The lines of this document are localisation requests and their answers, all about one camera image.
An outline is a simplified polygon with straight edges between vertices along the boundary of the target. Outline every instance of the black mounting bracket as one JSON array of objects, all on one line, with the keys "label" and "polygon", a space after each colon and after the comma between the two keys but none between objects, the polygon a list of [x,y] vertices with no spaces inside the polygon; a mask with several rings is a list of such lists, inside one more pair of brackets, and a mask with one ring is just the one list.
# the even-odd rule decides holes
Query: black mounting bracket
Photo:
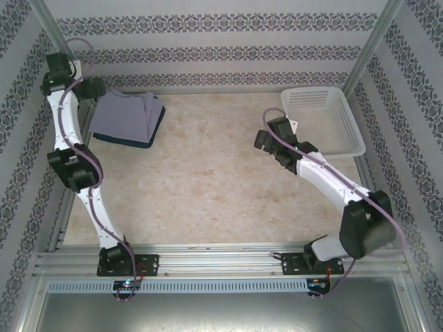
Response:
[{"label": "black mounting bracket", "polygon": [[343,261],[339,258],[322,261],[312,268],[307,265],[301,252],[275,252],[273,257],[282,262],[283,275],[326,275],[328,270],[331,275],[345,273]]},{"label": "black mounting bracket", "polygon": [[[138,277],[156,277],[159,271],[158,255],[134,255]],[[102,248],[98,261],[99,277],[132,277],[132,261],[129,253],[119,243],[109,249]]]}]

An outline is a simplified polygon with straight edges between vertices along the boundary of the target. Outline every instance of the metal pole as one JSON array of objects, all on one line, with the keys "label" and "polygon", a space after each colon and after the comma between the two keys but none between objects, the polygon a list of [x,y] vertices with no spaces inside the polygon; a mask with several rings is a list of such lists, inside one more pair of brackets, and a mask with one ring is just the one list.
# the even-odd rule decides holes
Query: metal pole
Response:
[{"label": "metal pole", "polygon": [[347,100],[349,100],[350,96],[352,95],[357,82],[365,71],[366,66],[371,60],[371,57],[374,55],[375,50],[383,39],[384,34],[389,28],[389,25],[391,24],[403,2],[403,0],[388,0],[385,8],[381,12],[380,17],[375,24],[375,27],[372,29],[372,32],[365,46],[363,47],[363,50],[361,50],[354,67],[352,68],[346,79],[345,84],[343,85],[343,92]]},{"label": "metal pole", "polygon": [[63,49],[64,52],[68,53],[68,55],[72,59],[75,59],[75,55],[72,49],[69,46],[65,46],[65,38],[63,32],[58,26],[57,21],[55,20],[51,11],[49,10],[48,5],[46,4],[46,0],[29,0],[29,4],[37,15],[40,23],[43,25],[43,29],[48,34],[55,49],[58,51]]}]

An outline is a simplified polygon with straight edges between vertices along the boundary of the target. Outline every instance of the gray towel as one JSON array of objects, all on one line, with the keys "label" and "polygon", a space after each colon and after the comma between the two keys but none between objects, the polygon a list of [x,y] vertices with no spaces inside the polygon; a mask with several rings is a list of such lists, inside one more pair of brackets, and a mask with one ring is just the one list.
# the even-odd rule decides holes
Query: gray towel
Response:
[{"label": "gray towel", "polygon": [[154,98],[152,92],[130,95],[108,90],[98,102],[89,131],[121,140],[149,143],[158,127],[162,110],[162,101]]}]

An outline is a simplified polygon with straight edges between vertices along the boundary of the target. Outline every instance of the wire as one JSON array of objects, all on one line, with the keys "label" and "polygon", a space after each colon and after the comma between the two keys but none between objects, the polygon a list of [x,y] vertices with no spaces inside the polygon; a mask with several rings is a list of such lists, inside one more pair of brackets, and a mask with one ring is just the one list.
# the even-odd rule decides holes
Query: wire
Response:
[{"label": "wire", "polygon": [[[87,160],[93,167],[94,169],[97,171],[98,174],[98,182],[89,187],[88,190],[88,197],[89,197],[89,207],[91,208],[91,214],[93,215],[94,221],[97,223],[97,225],[105,232],[107,233],[110,237],[112,237],[113,239],[115,239],[119,244],[122,245],[122,247],[128,252],[129,256],[131,257],[131,263],[132,263],[132,272],[134,274],[134,284],[137,282],[137,269],[136,269],[136,259],[134,256],[134,251],[119,237],[117,237],[113,232],[109,231],[108,229],[106,229],[106,227],[100,222],[99,218],[97,217],[96,214],[96,209],[94,208],[94,204],[93,204],[93,190],[95,188],[98,188],[101,183],[103,182],[103,170],[102,167],[100,165],[100,163],[96,163],[94,159],[92,159],[91,157],[89,157],[87,154],[85,154],[83,151],[80,151],[79,149],[77,149],[77,147],[74,146],[74,144],[72,144],[69,141],[69,137],[66,136],[66,132],[64,131],[64,127],[63,127],[63,122],[62,122],[62,111],[63,111],[63,101],[66,98],[66,96],[68,95],[68,93],[73,89],[74,86],[76,86],[78,83],[80,83],[81,80],[83,80],[84,77],[86,77],[89,72],[91,71],[91,69],[94,67],[94,64],[96,63],[96,52],[94,50],[94,47],[85,39],[83,38],[79,38],[79,37],[73,37],[73,38],[69,38],[68,40],[65,41],[65,47],[67,46],[68,43],[73,41],[79,41],[79,42],[84,42],[89,49],[91,50],[92,53],[92,61],[91,64],[89,65],[89,68],[83,73],[81,74],[81,76],[79,76],[78,79],[76,79],[74,82],[72,82],[72,84],[70,86],[68,86],[66,88],[66,90],[63,92],[62,97],[60,98],[59,104],[58,104],[58,108],[57,108],[57,114],[58,114],[58,125],[60,127],[60,133],[62,135],[63,140],[65,141],[65,143],[77,154],[80,155],[81,157],[83,157],[85,160]],[[134,295],[135,295],[135,290],[136,288],[133,287],[132,288],[132,292],[131,294],[124,299],[125,302],[128,302]],[[121,301],[122,299],[118,296],[120,293],[120,291],[117,291],[116,297],[118,301]]]},{"label": "wire", "polygon": [[356,259],[353,259],[352,262],[351,262],[351,265],[349,265],[349,268],[347,268],[345,274],[339,279],[337,284],[329,292],[327,292],[326,294],[323,295],[323,294],[317,292],[316,290],[312,290],[312,289],[309,289],[309,292],[313,293],[315,295],[319,295],[321,297],[321,299],[323,299],[324,297],[331,296],[332,294],[334,294],[337,291],[337,289],[343,284],[343,282],[345,282],[346,277],[351,273],[351,270],[354,267],[355,262],[356,262]]},{"label": "wire", "polygon": [[72,60],[72,57],[70,57],[68,54],[66,54],[66,57],[69,61],[71,61],[72,67],[74,68],[74,73],[71,75],[71,78],[74,78],[77,75],[77,67],[75,66],[74,60]]},{"label": "wire", "polygon": [[401,240],[401,244],[400,244],[400,248],[398,249],[397,252],[394,252],[392,254],[387,254],[387,255],[377,255],[377,254],[371,254],[371,256],[373,257],[396,257],[398,255],[401,255],[404,250],[406,249],[406,237],[403,233],[403,230],[401,230],[400,225],[384,210],[382,209],[378,204],[376,204],[372,199],[370,199],[369,197],[365,196],[365,194],[361,193],[351,182],[349,182],[349,180],[347,180],[344,176],[340,175],[334,168],[332,168],[327,162],[322,162],[317,160],[316,158],[314,158],[313,156],[310,156],[309,154],[300,151],[298,149],[296,149],[295,147],[289,145],[288,143],[286,143],[284,140],[282,140],[280,137],[278,137],[270,128],[268,122],[266,121],[266,115],[267,113],[269,113],[270,111],[279,111],[280,113],[282,113],[284,116],[286,116],[286,113],[282,110],[279,109],[277,107],[271,107],[269,109],[267,109],[262,116],[263,119],[263,123],[264,126],[266,127],[266,129],[268,130],[268,132],[271,134],[271,136],[277,141],[279,142],[281,145],[283,145],[284,147],[287,147],[288,149],[296,152],[297,154],[300,154],[301,156],[303,156],[303,158],[309,159],[310,161],[312,161],[313,163],[316,163],[317,165],[320,165],[322,168],[325,168],[330,174],[332,174],[333,176],[335,176],[337,178],[337,180],[339,180],[340,182],[342,182],[342,184],[344,184],[347,188],[351,189],[353,192],[355,192],[358,196],[360,196],[364,201],[368,202],[369,205],[371,205],[374,209],[376,209],[378,212],[380,212],[395,228],[395,230],[397,231],[397,234],[400,236],[400,240]]}]

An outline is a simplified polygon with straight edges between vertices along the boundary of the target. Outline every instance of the metal surface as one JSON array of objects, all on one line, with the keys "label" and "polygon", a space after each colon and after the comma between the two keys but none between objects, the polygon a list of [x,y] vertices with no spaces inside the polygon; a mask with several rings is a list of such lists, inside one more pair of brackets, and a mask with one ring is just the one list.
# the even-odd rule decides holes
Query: metal surface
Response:
[{"label": "metal surface", "polygon": [[[48,284],[48,293],[110,294],[113,290],[113,283],[112,280],[53,280]],[[137,294],[293,293],[308,291],[306,279],[151,279],[142,282]]]},{"label": "metal surface", "polygon": [[[275,252],[302,252],[302,245],[293,243],[211,244],[207,246],[133,246],[136,254],[160,255],[156,278],[263,278],[281,277],[281,263],[272,257]],[[46,279],[84,279],[96,276],[99,248],[95,246],[62,246],[56,252],[41,252],[33,271],[34,277]],[[392,253],[394,250],[379,250]],[[351,259],[344,259],[345,270]],[[364,257],[358,260],[350,277],[376,277],[408,274],[406,258]],[[324,277],[300,275],[299,278]]]},{"label": "metal surface", "polygon": [[37,331],[407,331],[392,280],[350,279],[334,297],[305,294],[48,294]]},{"label": "metal surface", "polygon": [[349,100],[354,88],[359,81],[361,74],[363,74],[366,66],[368,65],[371,57],[374,55],[377,46],[383,39],[390,23],[397,14],[398,9],[402,5],[403,0],[388,0],[383,12],[381,12],[377,22],[372,29],[372,32],[365,43],[365,46],[360,52],[354,67],[350,71],[345,84],[343,85],[343,92],[347,100]]},{"label": "metal surface", "polygon": [[62,30],[49,10],[46,0],[30,0],[29,4],[40,20],[40,23],[43,25],[43,28],[51,39],[55,49],[57,51],[64,50],[65,53],[69,54],[71,59],[75,59],[72,49],[65,45],[65,38]]}]

